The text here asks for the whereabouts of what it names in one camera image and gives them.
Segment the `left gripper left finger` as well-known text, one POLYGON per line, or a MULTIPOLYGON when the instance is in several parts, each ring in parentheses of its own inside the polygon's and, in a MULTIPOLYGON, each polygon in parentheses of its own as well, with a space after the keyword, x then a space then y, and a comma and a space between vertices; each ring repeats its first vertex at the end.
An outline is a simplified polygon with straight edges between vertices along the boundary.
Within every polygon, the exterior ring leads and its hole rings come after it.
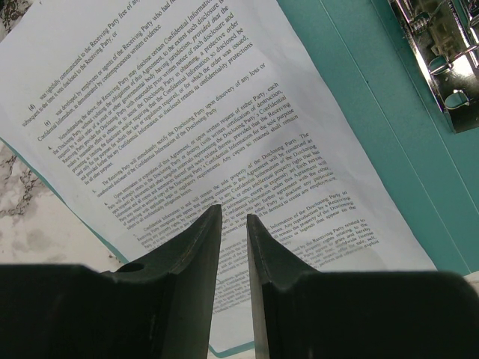
POLYGON ((1 267, 3 358, 205 358, 222 210, 117 271, 1 267))

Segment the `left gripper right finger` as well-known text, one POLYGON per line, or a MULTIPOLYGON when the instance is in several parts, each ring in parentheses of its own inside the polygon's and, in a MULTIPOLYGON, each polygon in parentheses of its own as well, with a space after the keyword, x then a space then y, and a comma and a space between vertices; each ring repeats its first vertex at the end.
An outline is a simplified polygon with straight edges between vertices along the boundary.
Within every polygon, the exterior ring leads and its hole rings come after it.
POLYGON ((247 217, 257 358, 476 358, 478 294, 441 271, 321 272, 247 217))

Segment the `metal folder clip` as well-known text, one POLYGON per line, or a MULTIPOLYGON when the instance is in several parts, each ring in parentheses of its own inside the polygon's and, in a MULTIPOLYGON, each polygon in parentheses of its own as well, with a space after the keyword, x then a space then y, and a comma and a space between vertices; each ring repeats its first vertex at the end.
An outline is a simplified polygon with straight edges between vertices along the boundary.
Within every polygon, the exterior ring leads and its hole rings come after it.
POLYGON ((453 132, 478 128, 478 2, 389 5, 453 132))

